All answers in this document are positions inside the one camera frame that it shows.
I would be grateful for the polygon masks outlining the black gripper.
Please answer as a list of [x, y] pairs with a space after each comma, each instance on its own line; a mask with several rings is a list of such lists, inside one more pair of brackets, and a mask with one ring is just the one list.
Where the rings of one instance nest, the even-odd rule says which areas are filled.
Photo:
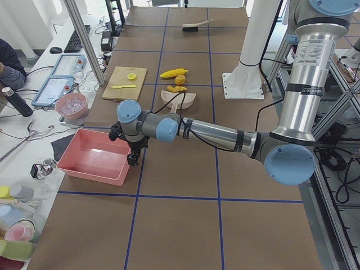
[[122, 129], [120, 122], [116, 122], [111, 126], [109, 132], [109, 139], [115, 141], [117, 139], [125, 141], [131, 149], [130, 154], [127, 155], [127, 163], [130, 166], [138, 166], [139, 154], [142, 149], [148, 148], [148, 136], [142, 134], [126, 134]]

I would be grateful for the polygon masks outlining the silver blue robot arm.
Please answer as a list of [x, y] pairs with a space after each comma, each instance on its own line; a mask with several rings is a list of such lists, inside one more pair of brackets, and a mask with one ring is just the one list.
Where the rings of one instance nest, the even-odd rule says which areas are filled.
[[150, 138], [172, 142], [196, 137], [216, 149], [241, 152], [260, 161], [270, 177], [284, 185], [301, 184], [313, 175], [315, 138], [312, 127], [336, 44], [349, 30], [358, 1], [290, 1], [286, 40], [297, 46], [277, 126], [268, 133], [244, 132], [181, 115], [181, 106], [167, 114], [142, 110], [134, 100], [122, 101], [110, 140], [127, 142], [128, 164], [138, 164]]

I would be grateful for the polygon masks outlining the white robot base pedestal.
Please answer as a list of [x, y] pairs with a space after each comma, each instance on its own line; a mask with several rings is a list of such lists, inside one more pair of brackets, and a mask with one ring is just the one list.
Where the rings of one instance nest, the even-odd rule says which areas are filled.
[[231, 73], [222, 74], [226, 99], [264, 98], [260, 62], [281, 6], [281, 0], [254, 2], [238, 65]]

